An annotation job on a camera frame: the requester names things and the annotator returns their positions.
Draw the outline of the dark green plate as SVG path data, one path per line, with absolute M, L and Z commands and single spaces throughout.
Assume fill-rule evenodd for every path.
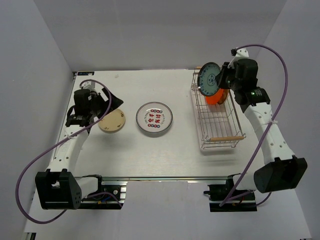
M 205 97 L 211 97 L 219 91 L 217 76 L 221 72 L 220 66 L 215 62 L 208 62 L 201 67 L 197 76 L 197 87 Z

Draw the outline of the cream plate with print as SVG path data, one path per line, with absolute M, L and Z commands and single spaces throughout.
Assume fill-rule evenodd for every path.
M 121 109 L 115 109 L 108 113 L 98 123 L 99 128 L 105 133 L 115 133 L 119 131 L 126 122 L 126 116 Z

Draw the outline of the white plate red chinese characters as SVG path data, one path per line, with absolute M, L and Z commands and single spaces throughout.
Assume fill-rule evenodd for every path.
M 172 126 L 173 112 L 162 102 L 147 102 L 137 110 L 135 121 L 147 135 L 162 135 Z

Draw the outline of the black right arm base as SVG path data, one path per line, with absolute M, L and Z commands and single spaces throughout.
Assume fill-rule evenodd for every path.
M 238 195 L 240 195 L 240 197 L 231 199 L 223 206 L 220 206 L 220 203 L 223 202 L 234 186 L 234 176 L 235 175 L 228 176 L 225 180 L 225 183 L 208 185 L 208 190 L 203 192 L 203 194 L 209 199 L 209 210 L 211 213 L 257 211 L 255 194 L 250 192 L 247 195 L 244 195 L 244 193 L 246 193 L 248 190 L 235 190 L 230 198 Z

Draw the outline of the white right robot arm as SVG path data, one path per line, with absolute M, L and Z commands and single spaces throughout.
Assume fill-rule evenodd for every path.
M 271 100 L 265 89 L 257 85 L 258 63 L 250 58 L 224 62 L 217 75 L 222 89 L 232 90 L 234 99 L 249 120 L 262 151 L 264 165 L 253 173 L 233 176 L 225 188 L 226 195 L 236 200 L 244 190 L 270 193 L 294 189 L 307 170 L 307 161 L 297 157 L 287 145 L 273 119 Z

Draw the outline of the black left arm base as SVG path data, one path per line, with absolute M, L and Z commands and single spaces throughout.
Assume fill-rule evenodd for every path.
M 77 177 L 81 188 L 81 210 L 120 210 L 125 202 L 127 182 L 91 174 Z

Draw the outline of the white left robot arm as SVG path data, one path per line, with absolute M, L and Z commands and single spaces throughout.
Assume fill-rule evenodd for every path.
M 39 201 L 45 210 L 76 210 L 89 195 L 96 200 L 105 196 L 102 176 L 90 174 L 75 178 L 72 173 L 94 119 L 102 118 L 123 104 L 123 100 L 106 88 L 102 91 L 107 100 L 93 87 L 83 87 L 73 94 L 74 104 L 66 114 L 66 141 L 57 148 L 47 169 L 35 176 Z

